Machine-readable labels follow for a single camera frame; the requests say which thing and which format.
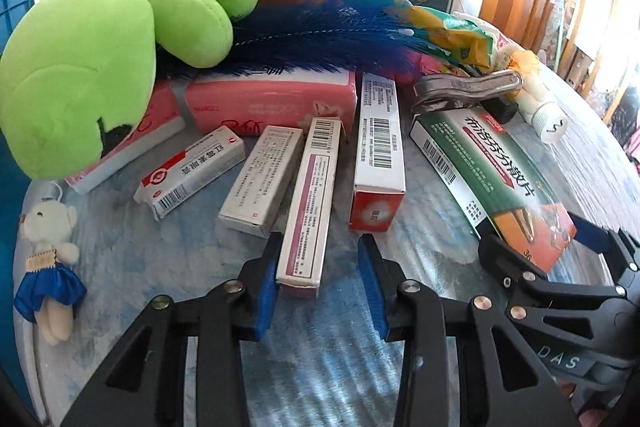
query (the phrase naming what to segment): barcode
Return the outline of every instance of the barcode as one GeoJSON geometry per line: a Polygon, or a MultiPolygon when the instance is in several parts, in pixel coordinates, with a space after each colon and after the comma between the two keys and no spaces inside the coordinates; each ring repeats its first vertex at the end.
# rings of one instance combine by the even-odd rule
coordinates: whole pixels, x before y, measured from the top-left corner
{"type": "Polygon", "coordinates": [[[422,146],[422,150],[427,155],[427,158],[431,160],[431,164],[436,168],[436,171],[442,175],[444,182],[447,185],[452,184],[456,179],[456,174],[451,170],[449,162],[440,154],[436,146],[427,140],[422,146]]]}
{"type": "Polygon", "coordinates": [[[164,198],[158,201],[162,209],[167,212],[187,197],[187,189],[179,185],[175,190],[169,192],[164,198]]]}
{"type": "Polygon", "coordinates": [[[391,131],[386,118],[373,119],[373,166],[390,169],[391,162],[391,131]]]}
{"type": "Polygon", "coordinates": [[[324,149],[331,152],[332,137],[334,135],[335,122],[327,120],[316,120],[314,133],[311,135],[311,147],[314,149],[324,149]]]}

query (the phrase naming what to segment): bottle cap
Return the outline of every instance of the bottle cap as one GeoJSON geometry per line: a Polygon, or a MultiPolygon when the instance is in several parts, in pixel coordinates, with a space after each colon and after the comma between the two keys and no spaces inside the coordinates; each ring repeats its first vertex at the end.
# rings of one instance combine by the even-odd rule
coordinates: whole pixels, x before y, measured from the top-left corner
{"type": "Polygon", "coordinates": [[[547,102],[533,115],[531,126],[543,143],[555,143],[569,127],[569,119],[556,102],[547,102]]]}

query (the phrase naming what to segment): metal screw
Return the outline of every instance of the metal screw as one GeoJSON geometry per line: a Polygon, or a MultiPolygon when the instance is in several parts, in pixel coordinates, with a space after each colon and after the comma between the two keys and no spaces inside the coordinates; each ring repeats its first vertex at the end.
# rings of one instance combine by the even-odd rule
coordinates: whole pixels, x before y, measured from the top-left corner
{"type": "Polygon", "coordinates": [[[238,279],[231,279],[225,282],[225,292],[227,293],[238,293],[242,291],[242,288],[242,281],[238,279]]]}
{"type": "Polygon", "coordinates": [[[517,321],[523,320],[524,317],[527,316],[527,311],[522,306],[514,306],[511,308],[511,317],[516,319],[517,321]]]}
{"type": "Polygon", "coordinates": [[[171,297],[169,295],[156,295],[151,301],[151,305],[155,310],[164,310],[171,304],[171,297]]]}
{"type": "Polygon", "coordinates": [[[479,295],[474,299],[474,306],[479,310],[488,310],[491,307],[491,299],[484,295],[479,295]]]}
{"type": "Polygon", "coordinates": [[[400,283],[400,291],[404,293],[416,293],[420,291],[420,283],[413,279],[407,279],[400,283]]]}

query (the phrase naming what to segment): pink tissue package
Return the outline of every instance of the pink tissue package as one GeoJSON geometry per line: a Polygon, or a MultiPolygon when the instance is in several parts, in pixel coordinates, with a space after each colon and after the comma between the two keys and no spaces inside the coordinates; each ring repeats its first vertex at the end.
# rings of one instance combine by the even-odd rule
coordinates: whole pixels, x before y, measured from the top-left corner
{"type": "Polygon", "coordinates": [[[316,117],[338,117],[349,134],[356,110],[353,72],[206,76],[185,92],[202,133],[226,125],[239,136],[258,136],[268,125],[309,130],[316,117]]]}
{"type": "Polygon", "coordinates": [[[157,80],[145,116],[129,137],[98,163],[66,178],[66,182],[76,192],[86,194],[126,164],[184,128],[171,85],[165,80],[157,80]]]}

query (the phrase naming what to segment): red circle logo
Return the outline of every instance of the red circle logo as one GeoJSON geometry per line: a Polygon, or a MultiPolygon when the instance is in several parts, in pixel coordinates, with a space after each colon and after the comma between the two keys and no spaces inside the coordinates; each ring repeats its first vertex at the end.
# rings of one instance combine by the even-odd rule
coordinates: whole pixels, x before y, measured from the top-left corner
{"type": "Polygon", "coordinates": [[[151,174],[151,184],[159,185],[166,178],[166,169],[158,169],[156,172],[151,174]]]}

